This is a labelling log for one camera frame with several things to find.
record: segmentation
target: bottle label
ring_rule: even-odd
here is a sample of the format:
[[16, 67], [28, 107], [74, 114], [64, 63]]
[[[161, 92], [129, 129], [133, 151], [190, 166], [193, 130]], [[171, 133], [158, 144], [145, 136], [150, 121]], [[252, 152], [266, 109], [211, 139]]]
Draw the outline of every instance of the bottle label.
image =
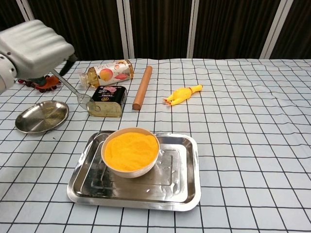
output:
[[99, 86], [92, 99], [95, 102], [116, 102], [121, 105], [125, 93], [124, 86]]
[[130, 79], [129, 65], [125, 61], [102, 64], [94, 67], [99, 85], [109, 85]]

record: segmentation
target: olive oil tin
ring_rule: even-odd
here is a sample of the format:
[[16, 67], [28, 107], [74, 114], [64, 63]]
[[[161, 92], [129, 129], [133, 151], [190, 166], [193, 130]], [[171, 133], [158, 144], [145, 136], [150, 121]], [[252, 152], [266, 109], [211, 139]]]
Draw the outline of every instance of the olive oil tin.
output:
[[94, 117], [121, 117], [127, 91], [124, 86], [99, 86], [92, 99], [100, 111], [90, 111]]

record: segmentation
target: round metal plate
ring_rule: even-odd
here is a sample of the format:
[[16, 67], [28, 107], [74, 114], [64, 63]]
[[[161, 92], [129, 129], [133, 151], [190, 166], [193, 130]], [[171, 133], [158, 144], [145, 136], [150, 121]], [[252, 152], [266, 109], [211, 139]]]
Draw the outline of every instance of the round metal plate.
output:
[[42, 133], [60, 125], [67, 119], [68, 106], [60, 101], [37, 103], [16, 118], [15, 126], [24, 133]]

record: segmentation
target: yellow toy chicken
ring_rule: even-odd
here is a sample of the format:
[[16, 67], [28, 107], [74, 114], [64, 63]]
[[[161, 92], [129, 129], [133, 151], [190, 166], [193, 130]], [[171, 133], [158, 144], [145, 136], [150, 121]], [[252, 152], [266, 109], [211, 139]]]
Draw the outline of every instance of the yellow toy chicken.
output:
[[201, 91], [202, 88], [202, 85], [179, 88], [175, 90], [167, 99], [164, 99], [164, 101], [169, 105], [179, 104], [189, 99], [194, 92]]

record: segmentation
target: red toy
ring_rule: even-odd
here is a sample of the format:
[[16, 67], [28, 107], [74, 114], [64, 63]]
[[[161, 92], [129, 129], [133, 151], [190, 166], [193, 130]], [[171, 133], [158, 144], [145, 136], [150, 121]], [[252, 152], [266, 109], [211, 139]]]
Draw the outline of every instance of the red toy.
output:
[[45, 77], [32, 80], [18, 79], [18, 83], [25, 83], [26, 86], [31, 86], [39, 90], [41, 93], [44, 93], [46, 91], [53, 91], [57, 88], [58, 85], [61, 84], [59, 79], [54, 75], [46, 75]]

